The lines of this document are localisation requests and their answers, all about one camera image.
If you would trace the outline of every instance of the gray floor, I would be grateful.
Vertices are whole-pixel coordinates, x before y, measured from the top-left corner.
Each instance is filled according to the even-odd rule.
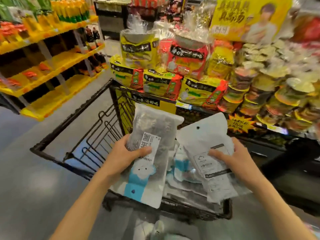
[[[69,114],[108,80],[105,74],[89,84],[43,122],[13,114],[0,107],[0,239],[48,239],[66,211],[87,185],[76,174],[31,153]],[[62,159],[91,127],[100,110],[111,105],[108,93],[100,96],[83,114],[46,148]],[[305,220],[314,219],[299,212]],[[101,208],[90,239],[144,239],[158,216],[130,208]],[[194,226],[161,217],[166,230],[197,239],[275,239],[270,222],[252,195],[233,201],[233,218],[214,222],[198,221]]]

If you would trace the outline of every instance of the hand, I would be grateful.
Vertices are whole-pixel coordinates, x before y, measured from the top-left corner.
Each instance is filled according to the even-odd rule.
[[[232,155],[225,155],[216,149],[210,149],[208,155],[224,161],[238,179],[243,181],[248,189],[254,191],[267,179],[252,160],[248,149],[237,138],[233,137],[232,141],[234,144]]]
[[[142,147],[135,151],[128,151],[125,147],[130,134],[126,134],[120,140],[116,141],[112,151],[109,153],[106,161],[96,173],[104,178],[120,175],[120,173],[125,170],[134,159],[138,157],[144,157],[152,152],[151,146]]]

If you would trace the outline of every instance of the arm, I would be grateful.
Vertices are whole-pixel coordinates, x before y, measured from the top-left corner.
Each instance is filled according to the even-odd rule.
[[[267,211],[279,240],[316,240],[300,218],[284,202],[273,185],[263,176],[248,150],[236,139],[232,156],[211,149],[214,156],[226,163],[232,172],[242,180]]]
[[[134,159],[151,153],[152,148],[150,146],[129,152],[125,147],[128,137],[129,134],[114,144],[106,161],[68,210],[50,240],[88,239],[109,187]]]

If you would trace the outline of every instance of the forearm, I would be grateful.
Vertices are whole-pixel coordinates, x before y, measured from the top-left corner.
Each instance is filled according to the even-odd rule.
[[[253,193],[266,209],[279,240],[316,240],[268,180],[261,182]]]
[[[50,240],[88,239],[103,198],[110,185],[110,179],[101,178],[96,174],[68,210]]]

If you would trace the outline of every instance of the price tag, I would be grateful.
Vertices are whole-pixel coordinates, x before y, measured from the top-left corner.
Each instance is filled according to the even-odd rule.
[[[232,129],[234,132],[246,132],[248,133],[248,130],[254,130],[255,127],[253,124],[255,121],[251,121],[251,118],[246,119],[243,116],[239,116],[235,114],[234,116],[229,115],[228,121],[228,128]]]
[[[287,129],[282,128],[282,127],[278,127],[278,126],[274,126],[274,125],[266,125],[267,129],[270,131],[274,131],[274,132],[278,132],[284,135],[288,134]]]
[[[185,104],[185,103],[182,103],[180,101],[176,101],[176,107],[180,107],[180,108],[184,108],[184,109],[188,109],[188,110],[192,109],[192,105],[191,104]]]

